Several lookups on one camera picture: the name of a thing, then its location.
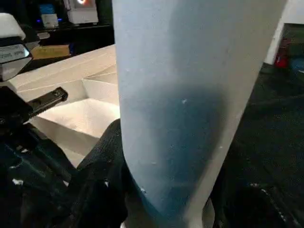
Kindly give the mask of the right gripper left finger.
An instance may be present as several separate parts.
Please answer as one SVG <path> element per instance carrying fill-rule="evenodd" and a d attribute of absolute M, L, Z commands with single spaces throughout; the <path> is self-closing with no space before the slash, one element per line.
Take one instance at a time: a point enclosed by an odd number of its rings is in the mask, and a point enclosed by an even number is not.
<path fill-rule="evenodd" d="M 126 220 L 128 172 L 120 119 L 114 120 L 72 176 L 54 228 L 119 228 Z"/>

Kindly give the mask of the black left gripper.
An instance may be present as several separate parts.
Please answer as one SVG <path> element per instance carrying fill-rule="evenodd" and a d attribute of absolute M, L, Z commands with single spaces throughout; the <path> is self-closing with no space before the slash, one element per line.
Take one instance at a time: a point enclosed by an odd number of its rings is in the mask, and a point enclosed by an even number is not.
<path fill-rule="evenodd" d="M 24 192 L 36 204 L 69 214 L 67 183 L 76 172 L 63 150 L 30 120 L 66 101 L 61 87 L 25 102 L 9 87 L 0 88 L 0 205 L 19 208 Z"/>

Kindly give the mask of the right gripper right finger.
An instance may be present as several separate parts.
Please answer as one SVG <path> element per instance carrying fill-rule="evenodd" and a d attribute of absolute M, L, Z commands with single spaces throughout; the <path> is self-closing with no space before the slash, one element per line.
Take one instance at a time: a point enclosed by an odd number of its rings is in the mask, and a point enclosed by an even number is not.
<path fill-rule="evenodd" d="M 231 144 L 211 192 L 215 228 L 302 228 L 304 212 L 268 170 Z"/>

